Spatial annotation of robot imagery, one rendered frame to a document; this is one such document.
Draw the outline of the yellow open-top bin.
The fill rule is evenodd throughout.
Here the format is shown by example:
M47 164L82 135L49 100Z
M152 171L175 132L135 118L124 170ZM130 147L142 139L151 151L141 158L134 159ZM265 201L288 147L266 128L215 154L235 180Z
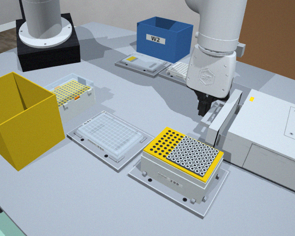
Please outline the yellow open-top bin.
M11 72L0 77L0 155L17 171L65 139L56 94Z

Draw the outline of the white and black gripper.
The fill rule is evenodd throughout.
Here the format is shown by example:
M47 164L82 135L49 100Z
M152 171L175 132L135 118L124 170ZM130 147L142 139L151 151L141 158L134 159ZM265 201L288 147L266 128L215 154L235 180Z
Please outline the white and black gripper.
M235 51L220 53L207 50L199 44L194 46L187 70L186 85L194 90L198 97L199 116L205 116L212 102L229 99L235 66Z

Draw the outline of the blue open-top bin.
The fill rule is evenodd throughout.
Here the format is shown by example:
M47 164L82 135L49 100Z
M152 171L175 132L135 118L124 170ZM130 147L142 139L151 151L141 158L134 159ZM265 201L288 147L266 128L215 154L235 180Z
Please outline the blue open-top bin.
M137 23L136 52L170 63L190 53L193 25L161 17Z

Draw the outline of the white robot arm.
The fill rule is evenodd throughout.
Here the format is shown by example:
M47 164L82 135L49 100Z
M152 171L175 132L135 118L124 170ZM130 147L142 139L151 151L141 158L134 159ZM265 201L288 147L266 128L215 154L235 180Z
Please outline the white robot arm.
M72 34L72 26L61 17L59 0L21 0L26 22L19 29L21 41L34 48L62 44ZM242 57L246 44L239 43L247 0L185 0L200 15L197 43L214 52L235 51Z

